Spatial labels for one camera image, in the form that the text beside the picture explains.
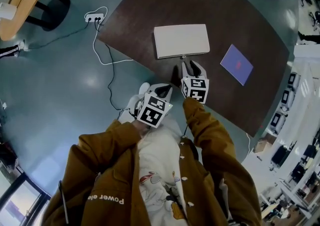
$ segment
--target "brown jacket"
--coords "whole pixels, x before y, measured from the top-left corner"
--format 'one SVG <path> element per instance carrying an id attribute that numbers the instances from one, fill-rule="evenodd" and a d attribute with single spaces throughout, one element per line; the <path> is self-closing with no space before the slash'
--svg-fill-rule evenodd
<path id="1" fill-rule="evenodd" d="M 228 225 L 228 210 L 234 220 L 261 225 L 257 191 L 249 173 L 236 160 L 235 148 L 221 123 L 192 98 L 183 103 L 195 145 L 202 148 L 203 165 L 187 137 L 182 137 L 180 173 L 187 221 L 192 226 Z M 106 132 L 81 135 L 70 149 L 62 188 L 70 225 L 149 226 L 139 191 L 139 133 L 131 123 L 115 120 Z M 228 187 L 228 209 L 219 188 Z M 44 226 L 66 225 L 59 190 L 43 216 Z"/>

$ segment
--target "black pants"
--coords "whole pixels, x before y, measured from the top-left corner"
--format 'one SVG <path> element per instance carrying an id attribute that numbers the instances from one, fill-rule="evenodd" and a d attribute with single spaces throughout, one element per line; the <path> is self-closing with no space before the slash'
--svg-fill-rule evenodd
<path id="1" fill-rule="evenodd" d="M 304 40 L 314 41 L 317 44 L 320 44 L 320 35 L 304 35 L 303 39 Z"/>
<path id="2" fill-rule="evenodd" d="M 8 48 L 0 48 L 0 58 L 5 56 L 13 56 L 15 52 L 19 52 L 18 45 L 8 47 Z"/>

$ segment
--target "white cable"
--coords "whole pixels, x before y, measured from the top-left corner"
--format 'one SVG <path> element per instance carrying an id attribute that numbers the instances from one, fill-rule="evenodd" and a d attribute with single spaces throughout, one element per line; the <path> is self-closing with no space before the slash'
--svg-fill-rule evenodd
<path id="1" fill-rule="evenodd" d="M 250 153 L 250 141 L 251 141 L 251 139 L 250 139 L 250 137 L 249 137 L 248 133 L 246 133 L 246 136 L 248 136 L 248 139 L 249 139 L 249 144 L 248 144 L 248 153 L 247 153 L 247 155 L 246 155 L 246 157 L 248 157 L 248 155 L 249 155 L 249 153 Z"/>
<path id="2" fill-rule="evenodd" d="M 95 42 L 96 42 L 96 39 L 97 39 L 97 35 L 98 35 L 98 32 L 99 32 L 99 28 L 100 28 L 102 22 L 104 21 L 104 19 L 106 18 L 107 14 L 108 14 L 108 8 L 107 8 L 106 6 L 102 6 L 102 7 L 100 7 L 100 8 L 97 8 L 97 9 L 94 10 L 94 11 L 89 11 L 89 12 L 87 12 L 87 13 L 84 15 L 84 18 L 86 18 L 86 16 L 87 16 L 89 13 L 95 13 L 95 12 L 97 12 L 97 11 L 98 11 L 99 9 L 101 9 L 101 8 L 105 8 L 105 9 L 106 9 L 106 14 L 104 15 L 103 19 L 102 19 L 100 22 L 98 22 L 98 28 L 97 28 L 97 30 L 96 30 L 95 37 L 94 37 L 93 44 L 92 44 L 93 51 L 95 52 L 96 56 L 98 57 L 99 62 L 100 62 L 102 65 L 110 65 L 110 64 L 121 63 L 121 62 L 124 62 L 124 61 L 133 61 L 133 59 L 125 59 L 125 60 L 121 60 L 121 61 L 117 61 L 117 62 L 113 62 L 113 63 L 112 63 L 112 62 L 111 62 L 111 63 L 103 63 L 103 62 L 101 61 L 100 56 L 99 56 L 99 54 L 97 53 L 96 48 L 95 48 Z"/>

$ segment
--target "power strip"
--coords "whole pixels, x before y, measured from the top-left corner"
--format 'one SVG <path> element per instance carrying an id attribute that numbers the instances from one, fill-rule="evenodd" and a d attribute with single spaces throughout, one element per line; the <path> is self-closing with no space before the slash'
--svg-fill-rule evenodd
<path id="1" fill-rule="evenodd" d="M 94 21 L 102 21 L 102 19 L 105 17 L 103 13 L 97 13 L 97 14 L 88 14 L 85 16 L 86 22 L 94 22 Z"/>

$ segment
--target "desk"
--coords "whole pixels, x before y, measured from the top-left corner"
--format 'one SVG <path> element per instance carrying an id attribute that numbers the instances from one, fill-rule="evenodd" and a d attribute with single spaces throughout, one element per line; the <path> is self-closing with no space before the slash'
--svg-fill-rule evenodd
<path id="1" fill-rule="evenodd" d="M 69 0 L 59 1 L 62 2 L 63 5 L 65 5 L 63 9 L 59 9 L 60 11 L 63 11 L 63 15 L 59 15 L 59 19 L 52 19 L 53 21 L 45 21 L 29 16 L 29 14 L 31 13 L 32 9 L 36 6 L 44 10 L 44 15 L 42 16 L 46 18 L 49 14 L 55 16 L 56 14 L 51 12 L 52 9 L 47 5 L 38 2 L 38 0 L 11 0 L 10 4 L 15 6 L 18 5 L 16 14 L 14 15 L 12 20 L 4 18 L 1 19 L 0 38 L 2 40 L 10 40 L 19 31 L 19 29 L 25 21 L 42 26 L 46 30 L 53 30 L 62 22 L 70 6 Z"/>
<path id="2" fill-rule="evenodd" d="M 99 39 L 179 86 L 181 59 L 156 59 L 155 26 L 206 24 L 210 52 L 188 56 L 210 79 L 207 106 L 254 136 L 281 83 L 289 52 L 266 19 L 247 0 L 123 0 Z M 253 71 L 242 86 L 220 62 L 234 44 Z"/>

